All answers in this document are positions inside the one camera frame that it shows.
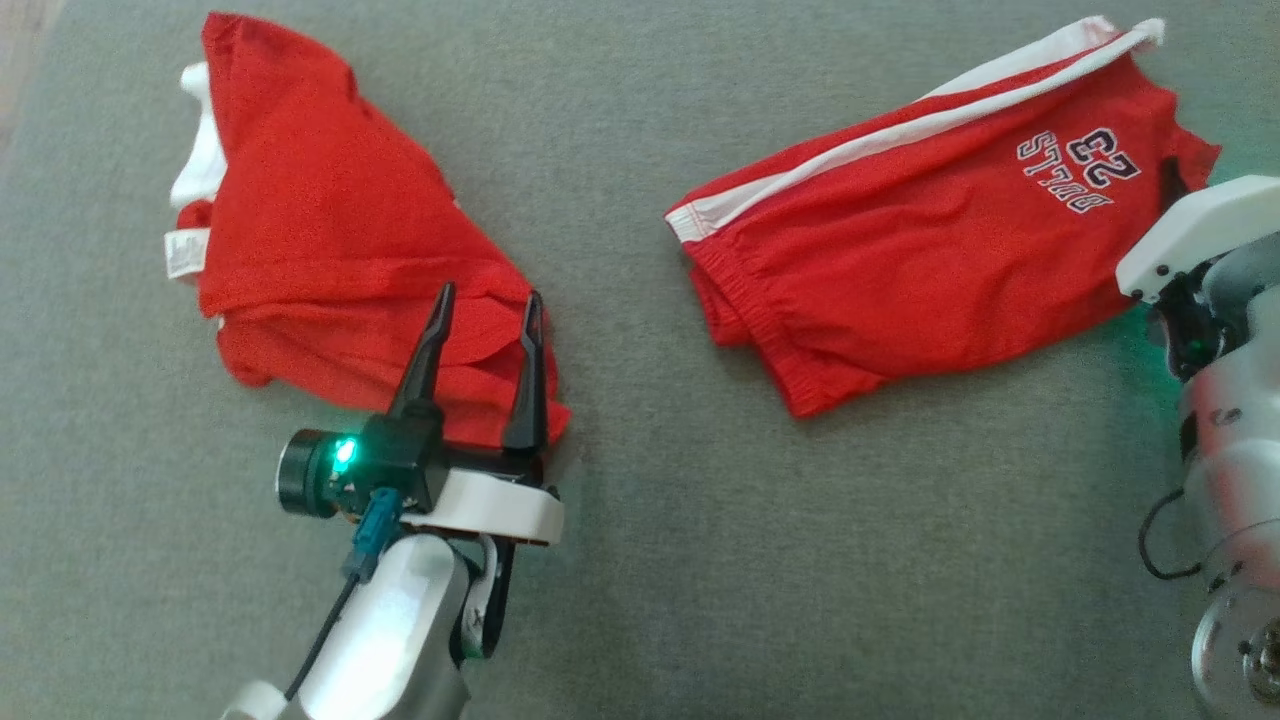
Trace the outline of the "red shorts white stripe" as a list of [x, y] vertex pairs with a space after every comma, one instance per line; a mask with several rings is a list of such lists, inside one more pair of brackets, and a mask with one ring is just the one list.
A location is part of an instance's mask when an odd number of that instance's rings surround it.
[[1126, 311], [1124, 255], [1221, 152], [1137, 55], [1166, 23], [1102, 15], [908, 105], [692, 190], [666, 213], [712, 340], [755, 348], [787, 410], [973, 372]]

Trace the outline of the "grey fabric sofa seat cushion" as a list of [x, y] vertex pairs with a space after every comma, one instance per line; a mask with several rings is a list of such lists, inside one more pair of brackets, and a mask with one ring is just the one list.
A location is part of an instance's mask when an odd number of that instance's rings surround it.
[[[67, 0], [0, 165], [0, 720], [216, 720], [285, 685], [351, 527], [283, 512], [302, 427], [166, 279], [211, 0]], [[338, 51], [541, 291], [572, 421], [468, 720], [1201, 720], [1199, 582], [1151, 578], [1178, 387], [1142, 311], [792, 419], [710, 342], [663, 215], [1088, 15], [1280, 174], [1280, 0], [247, 0]]]

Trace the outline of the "red basketball jersey white trim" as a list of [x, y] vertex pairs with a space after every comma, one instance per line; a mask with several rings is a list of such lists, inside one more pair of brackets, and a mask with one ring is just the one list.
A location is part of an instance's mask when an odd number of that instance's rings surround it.
[[180, 201], [178, 225], [207, 232], [195, 284], [228, 374], [383, 413], [453, 283], [435, 401], [449, 442], [498, 447], [529, 279], [339, 54], [236, 13], [211, 13], [201, 40], [227, 169]]

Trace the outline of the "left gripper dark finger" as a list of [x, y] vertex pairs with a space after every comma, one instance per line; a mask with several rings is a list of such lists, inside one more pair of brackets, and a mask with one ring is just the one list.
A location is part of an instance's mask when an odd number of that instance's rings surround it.
[[443, 350], [451, 337], [454, 318], [456, 295], [456, 283], [452, 281], [444, 283], [438, 293], [428, 323], [415, 345], [413, 354], [387, 411], [389, 416], [407, 416], [416, 407], [435, 404]]
[[524, 351], [513, 406], [502, 438], [506, 454], [540, 454], [549, 445], [544, 302], [538, 291], [527, 297], [520, 327]]

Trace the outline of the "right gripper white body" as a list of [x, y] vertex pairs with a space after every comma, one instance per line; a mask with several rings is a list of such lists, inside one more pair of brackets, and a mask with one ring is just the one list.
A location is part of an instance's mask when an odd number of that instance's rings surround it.
[[1188, 382], [1260, 328], [1249, 304], [1280, 290], [1280, 177], [1240, 176], [1179, 199], [1116, 266], [1164, 332], [1170, 374]]

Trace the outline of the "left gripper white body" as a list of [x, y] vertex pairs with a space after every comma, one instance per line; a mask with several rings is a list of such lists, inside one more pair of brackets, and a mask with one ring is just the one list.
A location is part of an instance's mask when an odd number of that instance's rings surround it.
[[497, 452], [451, 448], [449, 470], [429, 510], [401, 519], [408, 533], [430, 533], [483, 547], [483, 564], [468, 565], [470, 587], [460, 612], [457, 655], [493, 656], [506, 620], [517, 544], [561, 541], [564, 506], [547, 486], [539, 451]]

